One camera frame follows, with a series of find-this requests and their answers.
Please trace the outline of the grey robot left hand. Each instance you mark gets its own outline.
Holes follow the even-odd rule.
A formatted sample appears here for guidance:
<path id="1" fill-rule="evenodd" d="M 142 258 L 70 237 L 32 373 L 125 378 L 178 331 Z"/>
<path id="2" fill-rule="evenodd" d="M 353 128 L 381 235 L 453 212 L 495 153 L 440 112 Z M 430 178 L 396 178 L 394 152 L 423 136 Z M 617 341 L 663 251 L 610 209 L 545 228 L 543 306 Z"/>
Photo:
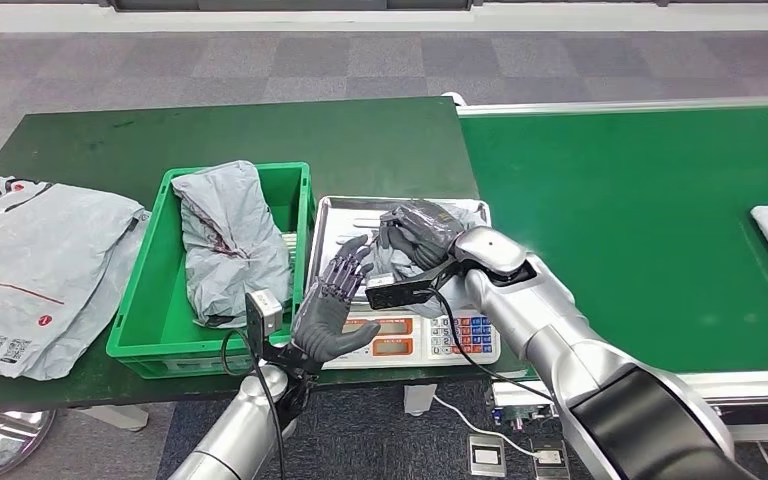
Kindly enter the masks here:
<path id="1" fill-rule="evenodd" d="M 367 346 L 380 324 L 367 321 L 356 330 L 343 331 L 351 304 L 373 266 L 364 261 L 370 253 L 368 237 L 344 243 L 318 275 L 301 303 L 292 330 L 292 344 L 313 361 L 327 363 Z"/>

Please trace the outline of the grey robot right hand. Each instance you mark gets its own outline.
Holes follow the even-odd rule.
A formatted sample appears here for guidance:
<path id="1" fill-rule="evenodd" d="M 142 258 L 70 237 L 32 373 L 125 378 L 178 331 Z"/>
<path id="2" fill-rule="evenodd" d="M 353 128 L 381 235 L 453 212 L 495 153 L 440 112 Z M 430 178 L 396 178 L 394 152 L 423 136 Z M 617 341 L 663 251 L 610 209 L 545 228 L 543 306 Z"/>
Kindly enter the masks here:
<path id="1" fill-rule="evenodd" d="M 464 224 L 442 206 L 416 199 L 404 202 L 380 218 L 378 243 L 404 253 L 422 270 L 444 263 Z"/>

